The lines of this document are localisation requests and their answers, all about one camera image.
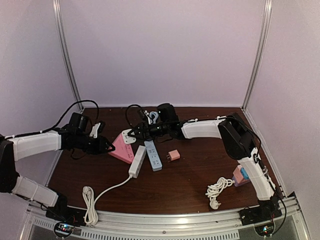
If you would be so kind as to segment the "white power strip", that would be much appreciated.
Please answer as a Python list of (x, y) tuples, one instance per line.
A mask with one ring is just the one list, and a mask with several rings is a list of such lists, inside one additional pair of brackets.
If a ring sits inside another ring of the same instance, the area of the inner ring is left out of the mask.
[(128, 174), (130, 178), (136, 179), (138, 177), (143, 161), (145, 159), (145, 156), (146, 156), (146, 147), (143, 145), (140, 145), (136, 151), (134, 159), (128, 170)]

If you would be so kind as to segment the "light blue power strip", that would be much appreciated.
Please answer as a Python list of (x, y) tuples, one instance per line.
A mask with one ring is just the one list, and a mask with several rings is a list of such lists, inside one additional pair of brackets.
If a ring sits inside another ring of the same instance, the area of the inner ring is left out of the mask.
[(149, 162), (152, 168), (153, 172), (157, 172), (162, 170), (163, 165), (161, 162), (161, 159), (159, 157), (159, 154), (157, 152), (156, 146), (154, 144), (154, 142), (152, 140), (148, 141), (144, 141), (144, 145), (146, 147), (146, 152), (149, 158)]

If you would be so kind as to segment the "light pink usb charger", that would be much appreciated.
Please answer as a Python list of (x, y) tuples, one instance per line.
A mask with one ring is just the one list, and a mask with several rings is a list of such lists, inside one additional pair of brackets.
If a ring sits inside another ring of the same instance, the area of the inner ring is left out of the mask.
[(166, 155), (167, 162), (172, 162), (175, 160), (179, 160), (181, 158), (181, 155), (177, 149), (169, 151)]

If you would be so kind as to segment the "small white cube adapter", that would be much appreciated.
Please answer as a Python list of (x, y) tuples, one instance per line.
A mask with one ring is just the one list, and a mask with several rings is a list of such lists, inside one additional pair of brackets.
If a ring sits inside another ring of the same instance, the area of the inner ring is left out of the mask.
[(137, 139), (134, 136), (129, 136), (129, 132), (131, 130), (132, 129), (129, 128), (129, 129), (125, 129), (121, 132), (123, 142), (127, 145), (134, 144), (137, 141)]

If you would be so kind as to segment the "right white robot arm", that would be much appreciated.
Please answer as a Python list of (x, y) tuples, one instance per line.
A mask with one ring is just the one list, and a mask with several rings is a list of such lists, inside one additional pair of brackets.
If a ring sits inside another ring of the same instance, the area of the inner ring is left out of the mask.
[(275, 195), (275, 185), (260, 158), (258, 136), (234, 113), (209, 120), (165, 120), (154, 124), (141, 122), (127, 134), (142, 141), (169, 135), (173, 139), (217, 138), (223, 142), (227, 155), (245, 169), (258, 200), (269, 201)]

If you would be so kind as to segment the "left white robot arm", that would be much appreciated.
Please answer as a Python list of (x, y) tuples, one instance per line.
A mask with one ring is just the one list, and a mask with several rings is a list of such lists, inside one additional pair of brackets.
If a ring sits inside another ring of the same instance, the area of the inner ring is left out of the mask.
[(60, 151), (81, 150), (88, 155), (99, 155), (116, 150), (116, 147), (100, 135), (101, 124), (93, 126), (91, 133), (67, 127), (27, 136), (0, 137), (0, 192), (19, 195), (52, 208), (52, 213), (61, 222), (72, 218), (72, 211), (63, 203), (54, 190), (45, 187), (16, 170), (16, 162), (30, 156)]

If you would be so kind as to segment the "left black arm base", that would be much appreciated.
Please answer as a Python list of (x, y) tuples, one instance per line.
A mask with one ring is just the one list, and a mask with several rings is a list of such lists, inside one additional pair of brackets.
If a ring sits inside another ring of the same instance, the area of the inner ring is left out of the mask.
[(45, 216), (60, 222), (66, 222), (76, 227), (85, 227), (86, 211), (79, 208), (69, 207), (66, 199), (58, 199), (53, 207), (45, 206)]

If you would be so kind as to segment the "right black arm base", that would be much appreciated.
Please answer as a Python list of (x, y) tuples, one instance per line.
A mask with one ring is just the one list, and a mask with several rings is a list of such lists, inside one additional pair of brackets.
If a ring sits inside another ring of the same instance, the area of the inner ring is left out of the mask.
[(282, 211), (277, 200), (259, 200), (258, 206), (245, 207), (239, 211), (243, 226), (271, 221), (282, 216)]

